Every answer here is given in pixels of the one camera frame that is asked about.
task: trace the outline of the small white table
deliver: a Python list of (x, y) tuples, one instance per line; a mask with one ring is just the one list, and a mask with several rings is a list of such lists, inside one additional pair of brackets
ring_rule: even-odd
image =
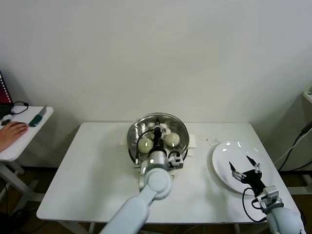
[[(24, 108), (25, 108), (24, 106), (15, 106), (13, 107), (13, 111), (20, 112)], [(43, 107), (39, 106), (29, 106), (28, 110), (26, 110), (25, 112), (18, 115), (13, 115), (11, 121), (29, 123), (35, 117), (35, 115), (37, 115), (40, 112), (42, 108)], [(8, 182), (6, 187), (8, 188), (10, 185), (12, 185), (18, 191), (23, 193), (23, 196), (20, 199), (19, 203), (16, 205), (14, 211), (23, 208), (27, 201), (42, 201), (43, 199), (44, 194), (38, 194), (33, 191), (33, 189), (36, 187), (38, 183), (37, 180), (33, 180), (29, 184), (29, 186), (27, 186), (23, 181), (21, 181), (17, 177), (18, 174), (23, 174), (24, 170), (14, 160), (16, 160), (20, 156), (20, 154), (27, 147), (30, 141), (34, 138), (37, 132), (39, 132), (41, 127), (46, 123), (46, 121), (49, 119), (52, 113), (53, 108), (47, 107), (45, 115), (43, 116), (41, 122), (36, 127), (29, 127), (28, 131), (20, 138), (18, 138), (9, 148), (0, 152), (0, 176)], [(8, 163), (15, 170), (15, 172), (14, 173), (11, 172), (4, 165), (4, 163)], [(0, 193), (0, 199), (4, 196), (4, 194), (5, 189)]]

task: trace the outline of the metal pot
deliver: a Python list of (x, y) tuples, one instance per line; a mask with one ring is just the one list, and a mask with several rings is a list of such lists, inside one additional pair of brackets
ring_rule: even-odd
[[(189, 133), (184, 125), (184, 123), (178, 119), (177, 117), (166, 114), (166, 113), (152, 113), (145, 115), (138, 119), (134, 124), (131, 125), (128, 136), (127, 136), (127, 143), (129, 149), (129, 155), (133, 162), (135, 162), (136, 154), (137, 154), (137, 141), (139, 137), (146, 132), (147, 130), (151, 130), (151, 123), (155, 123), (159, 121), (160, 124), (165, 124), (171, 133), (176, 133), (180, 137), (179, 144), (176, 146), (165, 146), (165, 150), (167, 153), (171, 151), (178, 151), (180, 152), (183, 160), (187, 155), (188, 145), (189, 145)], [(142, 154), (138, 152), (138, 159), (139, 164), (144, 161), (148, 157), (148, 154)]]

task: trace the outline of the white table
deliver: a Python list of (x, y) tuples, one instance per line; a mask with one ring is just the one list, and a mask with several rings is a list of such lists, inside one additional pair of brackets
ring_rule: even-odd
[[(13, 111), (20, 112), (24, 108), (25, 108), (24, 106), (15, 106), (13, 107)], [(35, 115), (37, 115), (40, 112), (42, 108), (43, 107), (40, 106), (29, 106), (28, 110), (26, 110), (25, 112), (18, 115), (13, 115), (11, 121), (29, 123), (35, 117)], [(23, 174), (24, 170), (14, 160), (16, 160), (20, 156), (20, 154), (27, 147), (30, 141), (34, 138), (37, 132), (39, 132), (41, 127), (46, 123), (46, 121), (49, 119), (52, 113), (53, 108), (47, 107), (46, 114), (43, 116), (41, 122), (36, 127), (29, 127), (28, 131), (20, 138), (18, 138), (9, 148), (0, 152), (0, 176), (8, 182), (6, 187), (8, 188), (9, 185), (12, 185), (18, 191), (23, 193), (23, 197), (16, 205), (14, 211), (23, 208), (27, 201), (42, 201), (43, 199), (44, 194), (38, 194), (33, 191), (33, 189), (36, 187), (38, 183), (37, 180), (33, 180), (29, 184), (29, 186), (27, 186), (17, 177), (18, 174)], [(4, 165), (4, 163), (8, 163), (15, 170), (15, 172), (14, 173), (11, 172)], [(0, 193), (0, 199), (4, 196), (4, 193), (5, 190), (3, 190)]]
[[(76, 233), (87, 233), (73, 222), (108, 222), (121, 205), (137, 195), (138, 173), (120, 139), (130, 123), (84, 123), (80, 126), (37, 211), (44, 220), (57, 220)], [(196, 137), (194, 156), (174, 174), (171, 194), (155, 201), (147, 223), (250, 223), (242, 208), (242, 194), (229, 189), (215, 174), (211, 155), (215, 145), (247, 141), (257, 148), (273, 171), (285, 207), (299, 213), (258, 136), (248, 123), (186, 123)], [(254, 219), (263, 217), (246, 206)]]

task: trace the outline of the white cable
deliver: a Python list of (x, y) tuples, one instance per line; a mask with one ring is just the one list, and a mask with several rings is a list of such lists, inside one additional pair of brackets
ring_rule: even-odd
[(192, 226), (191, 228), (189, 228), (188, 230), (186, 230), (183, 234), (186, 234), (188, 231), (192, 230), (193, 228), (197, 227), (198, 225)]
[(294, 145), (294, 146), (292, 146), (291, 148), (289, 148), (289, 150), (288, 151), (286, 151), (278, 160), (276, 160), (275, 162), (274, 162), (274, 165), (279, 161), (279, 160), (281, 160), (291, 149), (293, 149), (294, 147), (296, 147), (296, 145), (307, 135), (307, 134), (309, 134), (309, 132), (312, 130), (312, 128), (307, 132), (307, 133), (305, 133), (300, 139), (299, 139), (299, 141), (297, 141), (297, 143)]

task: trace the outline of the egg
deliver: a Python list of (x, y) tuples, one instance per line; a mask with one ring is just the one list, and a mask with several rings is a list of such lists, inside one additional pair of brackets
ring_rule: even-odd
[(165, 143), (170, 147), (175, 147), (180, 143), (180, 136), (176, 133), (170, 133), (165, 136)]
[(153, 147), (153, 142), (148, 138), (142, 138), (138, 142), (138, 150), (142, 154), (147, 154)]

